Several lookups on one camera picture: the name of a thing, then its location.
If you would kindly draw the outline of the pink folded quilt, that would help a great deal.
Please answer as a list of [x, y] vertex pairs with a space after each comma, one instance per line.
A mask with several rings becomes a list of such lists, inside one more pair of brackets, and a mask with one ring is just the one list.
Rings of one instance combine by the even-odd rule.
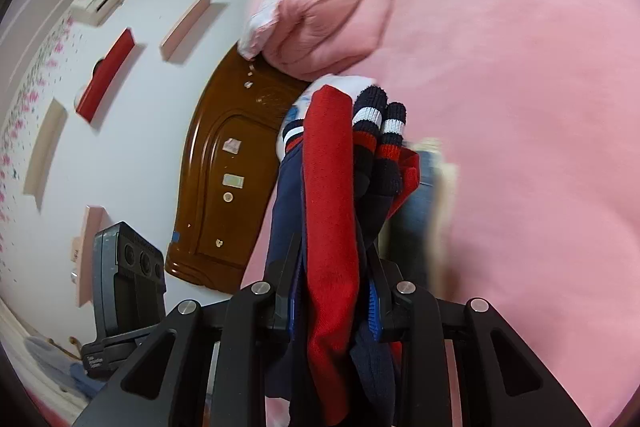
[[378, 47], [393, 1], [282, 0], [262, 55], [299, 80], [343, 72]]

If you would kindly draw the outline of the pink wall shelf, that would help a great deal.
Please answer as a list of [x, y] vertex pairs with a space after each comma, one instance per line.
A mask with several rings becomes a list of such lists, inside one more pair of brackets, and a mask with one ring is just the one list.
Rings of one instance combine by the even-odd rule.
[[175, 50], [180, 46], [180, 43], [182, 43], [182, 40], [186, 38], [186, 35], [208, 10], [211, 4], [212, 0], [195, 0], [190, 8], [186, 9], [186, 12], [174, 23], [174, 26], [171, 27], [171, 30], [168, 31], [158, 47], [160, 57], [165, 62], [169, 61], [171, 55], [175, 53]]

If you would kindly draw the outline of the pink bed sheet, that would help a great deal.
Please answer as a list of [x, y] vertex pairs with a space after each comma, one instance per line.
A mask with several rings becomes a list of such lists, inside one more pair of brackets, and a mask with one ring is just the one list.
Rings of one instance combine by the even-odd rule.
[[326, 75], [406, 109], [419, 183], [376, 257], [430, 291], [416, 146], [439, 139], [459, 166], [439, 299], [486, 299], [586, 426], [637, 425], [639, 0], [394, 0], [375, 51]]

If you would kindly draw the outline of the light green folded garment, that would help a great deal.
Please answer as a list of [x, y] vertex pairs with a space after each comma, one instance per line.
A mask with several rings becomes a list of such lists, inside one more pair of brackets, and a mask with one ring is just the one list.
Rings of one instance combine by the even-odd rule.
[[431, 197], [423, 235], [427, 283], [435, 297], [444, 298], [449, 283], [449, 232], [456, 207], [459, 166], [445, 158], [439, 139], [427, 138], [418, 143], [416, 150], [426, 154], [426, 173], [431, 176]]

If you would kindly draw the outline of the red and navy jacket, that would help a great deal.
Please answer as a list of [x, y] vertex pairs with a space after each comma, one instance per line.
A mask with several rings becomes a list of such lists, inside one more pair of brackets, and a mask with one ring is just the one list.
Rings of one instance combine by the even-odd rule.
[[281, 160], [265, 271], [302, 238], [290, 294], [288, 349], [266, 394], [294, 426], [388, 426], [395, 408], [392, 348], [375, 332], [369, 263], [386, 220], [419, 183], [404, 147], [406, 109], [388, 100], [380, 134], [337, 124], [307, 129]]

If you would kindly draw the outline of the red wall shelf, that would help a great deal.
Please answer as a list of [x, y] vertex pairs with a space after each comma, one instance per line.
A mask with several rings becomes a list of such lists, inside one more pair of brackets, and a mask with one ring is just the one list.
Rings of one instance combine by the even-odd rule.
[[90, 81], [75, 103], [76, 113], [87, 122], [93, 120], [106, 90], [122, 67], [122, 63], [134, 48], [134, 35], [126, 28], [112, 45], [107, 54], [96, 62]]

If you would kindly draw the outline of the brown wooden headboard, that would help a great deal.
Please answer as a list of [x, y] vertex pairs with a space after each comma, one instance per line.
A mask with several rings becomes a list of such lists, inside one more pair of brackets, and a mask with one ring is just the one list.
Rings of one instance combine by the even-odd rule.
[[231, 49], [221, 60], [186, 135], [170, 275], [221, 293], [240, 288], [277, 182], [279, 129], [305, 89], [262, 57]]

